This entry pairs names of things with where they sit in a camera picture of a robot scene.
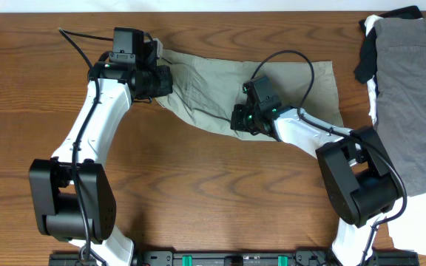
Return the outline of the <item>khaki green shorts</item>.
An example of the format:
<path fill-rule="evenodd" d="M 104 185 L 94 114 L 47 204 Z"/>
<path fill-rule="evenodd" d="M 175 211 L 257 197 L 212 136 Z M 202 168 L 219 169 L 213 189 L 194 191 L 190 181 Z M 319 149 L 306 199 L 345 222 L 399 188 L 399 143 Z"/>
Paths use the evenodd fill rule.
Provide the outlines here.
<path fill-rule="evenodd" d="M 252 75 L 266 75 L 284 105 L 301 106 L 310 115 L 342 126 L 333 64 L 318 61 L 227 61 L 164 50 L 161 64 L 170 67 L 173 92 L 157 99 L 181 120 L 199 129 L 241 140 L 267 141 L 263 134 L 231 130 L 234 105 L 246 102 L 243 84 Z"/>

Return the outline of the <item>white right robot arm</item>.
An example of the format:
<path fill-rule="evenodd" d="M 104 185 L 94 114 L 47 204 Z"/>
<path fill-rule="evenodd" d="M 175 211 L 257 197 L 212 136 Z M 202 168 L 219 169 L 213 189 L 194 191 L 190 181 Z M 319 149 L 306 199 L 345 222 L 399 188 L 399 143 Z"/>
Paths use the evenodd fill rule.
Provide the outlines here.
<path fill-rule="evenodd" d="M 374 265 L 380 225 L 400 218 L 407 190 L 375 130 L 347 129 L 317 119 L 302 108 L 275 103 L 237 104 L 231 128 L 264 134 L 317 159 L 328 198 L 340 218 L 326 265 Z"/>

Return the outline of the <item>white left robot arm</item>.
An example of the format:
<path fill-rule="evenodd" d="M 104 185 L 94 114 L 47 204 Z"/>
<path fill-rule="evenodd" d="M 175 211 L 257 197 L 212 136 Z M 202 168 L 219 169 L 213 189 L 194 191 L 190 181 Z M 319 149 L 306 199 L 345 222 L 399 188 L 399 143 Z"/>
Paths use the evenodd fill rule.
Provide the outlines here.
<path fill-rule="evenodd" d="M 29 169 L 39 232 L 79 248 L 59 265 L 131 265 L 135 243 L 115 224 L 116 201 L 104 166 L 132 103 L 173 91 L 167 65 L 98 62 L 88 72 L 87 96 L 70 133 L 47 160 Z"/>

